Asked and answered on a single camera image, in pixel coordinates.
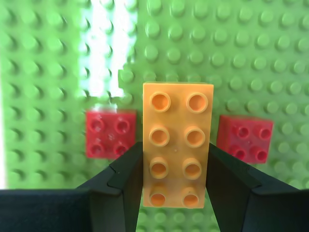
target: green baseplate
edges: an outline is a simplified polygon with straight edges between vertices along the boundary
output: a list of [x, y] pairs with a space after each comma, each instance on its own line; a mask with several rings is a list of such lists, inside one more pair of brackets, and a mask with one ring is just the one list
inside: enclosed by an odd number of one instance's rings
[[[110, 160], [85, 157], [84, 111], [96, 103], [136, 109], [141, 139], [145, 81], [213, 83], [214, 143], [220, 114], [274, 120], [268, 161], [256, 167], [309, 188], [309, 0], [126, 0], [126, 35], [136, 41], [119, 76], [110, 66], [118, 54], [113, 13], [123, 1], [101, 2], [110, 20], [99, 76], [106, 87], [91, 97], [83, 83], [98, 47], [87, 35], [101, 20], [92, 19], [91, 2], [0, 0], [9, 188], [73, 188], [106, 167]], [[124, 96], [112, 98], [117, 76]], [[141, 207], [137, 231], [219, 229], [207, 197], [204, 209]]]

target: orange stud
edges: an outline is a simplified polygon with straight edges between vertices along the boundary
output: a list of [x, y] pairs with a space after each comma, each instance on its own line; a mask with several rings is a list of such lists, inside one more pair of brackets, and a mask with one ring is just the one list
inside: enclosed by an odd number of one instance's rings
[[155, 92], [150, 97], [150, 105], [158, 113], [166, 112], [170, 107], [170, 97], [164, 92]]
[[188, 127], [184, 131], [184, 141], [191, 148], [197, 148], [205, 143], [205, 133], [199, 127]]
[[207, 109], [208, 99], [202, 93], [192, 93], [187, 98], [186, 106], [191, 113], [199, 114]]
[[150, 161], [149, 171], [153, 178], [162, 179], [167, 176], [169, 166], [166, 160], [162, 157], [155, 157]]
[[183, 175], [189, 180], [196, 180], [202, 174], [202, 166], [195, 158], [188, 158], [183, 162]]
[[150, 130], [150, 142], [158, 147], [163, 147], [169, 143], [169, 132], [165, 127], [155, 126]]

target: lego stud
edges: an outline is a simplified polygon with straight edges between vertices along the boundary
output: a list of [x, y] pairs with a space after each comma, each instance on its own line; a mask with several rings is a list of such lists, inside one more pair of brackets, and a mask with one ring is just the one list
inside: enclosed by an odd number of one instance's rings
[[169, 169], [168, 163], [162, 157], [153, 158], [150, 161], [149, 172], [155, 179], [162, 179], [167, 176]]
[[129, 147], [124, 144], [124, 143], [117, 143], [114, 145], [112, 148], [112, 151], [115, 155], [121, 156], [123, 155], [126, 151], [128, 151]]
[[162, 207], [166, 199], [166, 190], [164, 187], [159, 186], [152, 189], [150, 194], [150, 203], [154, 207]]
[[183, 162], [183, 174], [189, 180], [196, 180], [202, 174], [202, 166], [195, 158], [188, 158]]
[[118, 134], [125, 134], [130, 130], [130, 123], [123, 118], [119, 118], [117, 121], [115, 121], [114, 128]]
[[93, 144], [89, 149], [91, 157], [101, 157], [104, 151], [105, 147], [101, 144]]
[[183, 206], [187, 208], [197, 207], [199, 202], [198, 195], [194, 188], [189, 187], [183, 190]]
[[205, 142], [205, 134], [198, 127], [189, 127], [184, 131], [185, 143], [192, 148], [200, 147]]
[[266, 162], [267, 152], [257, 146], [254, 146], [250, 149], [250, 153], [254, 155], [255, 159], [260, 162]]
[[244, 126], [233, 127], [232, 131], [240, 139], [246, 139], [249, 136], [249, 129]]
[[90, 129], [93, 133], [100, 133], [104, 130], [104, 121], [100, 118], [93, 118], [90, 120]]
[[232, 156], [235, 156], [239, 160], [244, 160], [246, 157], [246, 152], [237, 145], [231, 146], [229, 152]]
[[191, 113], [199, 114], [206, 110], [208, 99], [202, 93], [192, 93], [187, 98], [186, 106]]
[[150, 97], [150, 105], [159, 113], [166, 112], [170, 107], [170, 97], [167, 93], [156, 92]]
[[159, 147], [163, 147], [169, 143], [169, 132], [164, 127], [155, 127], [149, 134], [150, 142]]
[[261, 140], [268, 140], [271, 138], [271, 131], [262, 126], [256, 126], [253, 129], [253, 134]]

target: red 2x2 brick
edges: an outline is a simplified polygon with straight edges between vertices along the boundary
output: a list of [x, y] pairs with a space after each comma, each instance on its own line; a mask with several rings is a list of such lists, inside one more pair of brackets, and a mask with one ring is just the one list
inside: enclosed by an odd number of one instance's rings
[[136, 113], [88, 111], [86, 154], [89, 158], [116, 159], [135, 143]]
[[265, 163], [272, 130], [270, 120], [221, 115], [217, 147], [246, 163]]

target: orange lego brick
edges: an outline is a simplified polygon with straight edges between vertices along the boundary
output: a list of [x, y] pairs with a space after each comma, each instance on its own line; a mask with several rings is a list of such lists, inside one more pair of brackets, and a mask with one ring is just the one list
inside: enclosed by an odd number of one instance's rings
[[143, 85], [143, 205], [203, 208], [213, 85]]

